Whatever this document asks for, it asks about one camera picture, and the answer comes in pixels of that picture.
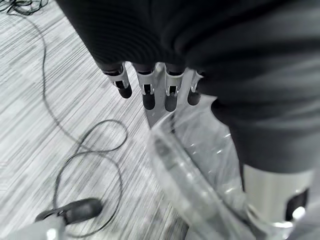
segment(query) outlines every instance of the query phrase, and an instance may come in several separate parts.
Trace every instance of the gray object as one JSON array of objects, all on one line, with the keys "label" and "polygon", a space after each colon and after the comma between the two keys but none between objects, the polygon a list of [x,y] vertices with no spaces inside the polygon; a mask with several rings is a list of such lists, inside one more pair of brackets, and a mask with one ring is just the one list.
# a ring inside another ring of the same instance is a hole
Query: gray object
[{"label": "gray object", "polygon": [[3,240],[65,240],[65,229],[63,217],[49,216],[9,234]]}]

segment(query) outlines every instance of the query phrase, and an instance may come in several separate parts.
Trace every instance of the clear plastic bag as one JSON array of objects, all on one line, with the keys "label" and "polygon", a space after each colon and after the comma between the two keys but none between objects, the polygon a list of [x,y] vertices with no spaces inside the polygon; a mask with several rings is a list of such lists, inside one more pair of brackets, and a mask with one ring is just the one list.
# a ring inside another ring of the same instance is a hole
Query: clear plastic bag
[{"label": "clear plastic bag", "polygon": [[[152,128],[149,149],[162,189],[200,239],[275,239],[257,237],[248,224],[235,147],[228,128],[211,113],[209,101],[162,118]],[[315,206],[319,191],[311,195],[310,205]],[[320,221],[307,219],[308,214],[289,239],[320,237]]]}]

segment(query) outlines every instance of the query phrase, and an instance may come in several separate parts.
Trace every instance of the robotic finger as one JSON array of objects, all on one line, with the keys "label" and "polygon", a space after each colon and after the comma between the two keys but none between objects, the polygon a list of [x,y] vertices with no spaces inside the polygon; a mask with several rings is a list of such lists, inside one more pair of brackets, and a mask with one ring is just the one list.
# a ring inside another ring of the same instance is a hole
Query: robotic finger
[{"label": "robotic finger", "polygon": [[123,98],[128,99],[131,97],[132,89],[124,62],[104,64],[103,66],[98,64],[98,66],[108,76]]},{"label": "robotic finger", "polygon": [[164,107],[168,112],[173,112],[177,107],[178,93],[181,88],[185,67],[170,63],[165,64],[165,102]]},{"label": "robotic finger", "polygon": [[147,110],[154,109],[156,105],[155,100],[155,85],[156,72],[155,64],[138,64],[132,63],[138,78],[139,86],[142,92],[143,106]]},{"label": "robotic finger", "polygon": [[204,77],[205,73],[201,71],[195,71],[191,81],[191,87],[188,93],[187,101],[191,106],[195,106],[199,103],[201,95],[197,91],[198,82]]}]

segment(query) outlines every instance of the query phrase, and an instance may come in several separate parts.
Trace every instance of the black object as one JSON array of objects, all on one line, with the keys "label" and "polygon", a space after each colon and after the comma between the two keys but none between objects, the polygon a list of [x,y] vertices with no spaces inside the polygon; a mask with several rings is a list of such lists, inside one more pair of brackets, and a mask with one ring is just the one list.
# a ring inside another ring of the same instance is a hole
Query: black object
[{"label": "black object", "polygon": [[132,95],[132,89],[131,89],[131,85],[129,83],[128,87],[127,88],[118,88],[118,91],[120,93],[120,95],[124,98],[124,99],[128,99],[131,97]]},{"label": "black object", "polygon": [[48,4],[49,0],[0,0],[0,12],[30,16]]},{"label": "black object", "polygon": [[155,95],[154,94],[146,94],[142,95],[143,106],[147,110],[154,109],[156,105]]},{"label": "black object", "polygon": [[64,218],[66,225],[76,224],[97,217],[102,209],[103,206],[99,199],[87,198],[73,201],[59,208],[43,211],[35,218],[35,222],[44,220],[51,215],[57,215]]},{"label": "black object", "polygon": [[297,208],[299,207],[306,208],[308,204],[308,198],[309,198],[309,189],[306,189],[304,192],[291,198],[287,203],[285,220],[292,221],[294,219],[293,213]]},{"label": "black object", "polygon": [[165,96],[164,108],[168,112],[173,112],[177,107],[178,97],[172,92],[170,96]]},{"label": "black object", "polygon": [[195,106],[200,102],[201,95],[200,93],[193,92],[191,89],[189,90],[187,101],[191,106]]}]

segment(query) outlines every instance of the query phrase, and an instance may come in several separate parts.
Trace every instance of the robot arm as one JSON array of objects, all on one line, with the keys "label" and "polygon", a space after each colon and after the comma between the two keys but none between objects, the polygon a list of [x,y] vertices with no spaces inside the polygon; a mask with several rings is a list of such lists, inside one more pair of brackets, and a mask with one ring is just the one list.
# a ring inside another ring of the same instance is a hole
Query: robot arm
[{"label": "robot arm", "polygon": [[167,63],[167,97],[178,94],[181,66],[197,70],[188,102],[197,103],[196,88],[217,97],[211,110],[230,129],[252,221],[274,226],[303,216],[320,157],[320,3],[57,2],[125,98],[131,88],[122,63],[135,63],[147,109],[154,63]]}]

